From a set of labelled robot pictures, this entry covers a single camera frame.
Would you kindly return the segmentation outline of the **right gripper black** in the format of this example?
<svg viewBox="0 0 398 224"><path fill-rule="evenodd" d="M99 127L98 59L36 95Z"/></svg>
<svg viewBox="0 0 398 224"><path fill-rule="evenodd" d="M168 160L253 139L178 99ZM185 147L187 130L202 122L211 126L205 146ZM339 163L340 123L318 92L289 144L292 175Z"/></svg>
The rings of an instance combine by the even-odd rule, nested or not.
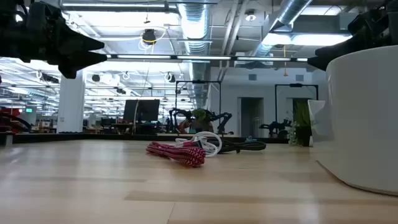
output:
<svg viewBox="0 0 398 224"><path fill-rule="evenodd" d="M367 47L397 45L397 0L385 0L380 6L358 14L349 23L348 30L352 38L316 49L316 57L308 58L307 63L326 71L332 60L356 50L357 37L362 39Z"/></svg>

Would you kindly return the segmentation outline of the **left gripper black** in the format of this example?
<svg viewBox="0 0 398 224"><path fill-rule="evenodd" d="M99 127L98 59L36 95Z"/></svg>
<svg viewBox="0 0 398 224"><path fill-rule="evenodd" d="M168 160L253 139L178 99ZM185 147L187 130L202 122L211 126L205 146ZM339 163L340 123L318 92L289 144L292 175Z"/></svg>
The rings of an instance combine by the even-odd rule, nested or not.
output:
<svg viewBox="0 0 398 224"><path fill-rule="evenodd" d="M62 53L75 53L66 56ZM58 64L67 79L91 65L107 61L104 54L87 52L104 48L104 43L69 28L60 8L46 2L1 1L1 57L29 63L44 60Z"/></svg>

